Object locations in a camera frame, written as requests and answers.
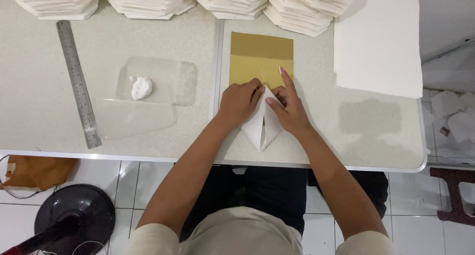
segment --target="black wire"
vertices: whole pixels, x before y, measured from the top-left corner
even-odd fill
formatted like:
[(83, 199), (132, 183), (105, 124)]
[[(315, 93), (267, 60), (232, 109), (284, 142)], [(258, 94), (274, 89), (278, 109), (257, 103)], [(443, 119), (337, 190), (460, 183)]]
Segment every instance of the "black wire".
[[(6, 156), (0, 158), (0, 162), (1, 162), (4, 158), (6, 158), (6, 157), (8, 157), (8, 156), (9, 156), (9, 155), (6, 155)], [(8, 190), (5, 189), (5, 192), (7, 192), (10, 196), (15, 197), (16, 199), (27, 199), (27, 198), (30, 198), (30, 197), (32, 197), (32, 196), (34, 196), (34, 195), (37, 195), (37, 194), (39, 194), (39, 193), (41, 193), (41, 192), (44, 192), (44, 191), (46, 191), (46, 190), (43, 190), (43, 191), (36, 191), (36, 192), (34, 192), (32, 195), (29, 195), (28, 197), (18, 197), (18, 196), (15, 196), (14, 194), (12, 194), (10, 191), (8, 191)]]

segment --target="black pants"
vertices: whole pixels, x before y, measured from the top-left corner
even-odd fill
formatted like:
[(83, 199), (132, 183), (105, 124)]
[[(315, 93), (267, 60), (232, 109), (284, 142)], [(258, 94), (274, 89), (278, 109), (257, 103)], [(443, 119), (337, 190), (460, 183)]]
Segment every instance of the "black pants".
[[(312, 171), (300, 168), (249, 166), (243, 175), (236, 175), (230, 165), (211, 167), (198, 200), (183, 225), (180, 242), (187, 240), (195, 227), (209, 214), (235, 206), (247, 206), (268, 213), (303, 234), (308, 176), (313, 176)], [(373, 181), (364, 181), (369, 185), (362, 185), (363, 189), (368, 186), (370, 192), (375, 191), (371, 188)], [(387, 189), (386, 185), (386, 197), (384, 201), (377, 201), (382, 201), (382, 205), (376, 206), (377, 209), (384, 208), (386, 211), (384, 202), (387, 199)]]

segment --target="white paper sheet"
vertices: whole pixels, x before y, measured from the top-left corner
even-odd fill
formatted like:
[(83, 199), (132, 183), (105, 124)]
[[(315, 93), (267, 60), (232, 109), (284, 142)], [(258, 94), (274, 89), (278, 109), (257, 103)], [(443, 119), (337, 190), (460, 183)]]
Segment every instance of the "white paper sheet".
[(241, 125), (241, 130), (246, 133), (247, 138), (251, 140), (259, 152), (264, 151), (277, 135), (284, 130), (280, 125), (276, 113), (265, 102), (265, 99), (269, 97), (279, 102), (270, 89), (266, 87), (264, 94), (261, 96), (261, 99), (259, 99), (256, 110), (254, 110), (251, 117)]
[(338, 86), (422, 97), (418, 0), (355, 0), (334, 44)]

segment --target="white glue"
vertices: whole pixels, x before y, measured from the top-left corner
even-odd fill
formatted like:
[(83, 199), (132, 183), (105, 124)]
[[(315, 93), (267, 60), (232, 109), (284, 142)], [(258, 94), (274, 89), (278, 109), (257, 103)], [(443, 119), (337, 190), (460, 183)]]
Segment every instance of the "white glue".
[(134, 100), (143, 99), (151, 93), (151, 81), (147, 77), (138, 77), (132, 87), (132, 98)]

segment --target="person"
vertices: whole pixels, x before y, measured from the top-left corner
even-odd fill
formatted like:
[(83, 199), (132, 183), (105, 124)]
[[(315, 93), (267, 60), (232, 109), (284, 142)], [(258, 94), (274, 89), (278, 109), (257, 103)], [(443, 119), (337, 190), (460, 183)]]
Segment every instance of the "person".
[[(319, 190), (343, 233), (337, 255), (392, 255), (375, 206), (312, 127), (286, 71), (285, 87), (265, 101), (302, 145)], [(171, 168), (130, 235), (129, 255), (303, 254), (307, 170), (248, 167), (239, 179), (213, 166), (227, 135), (254, 112), (265, 87), (257, 78), (229, 86), (217, 115)]]

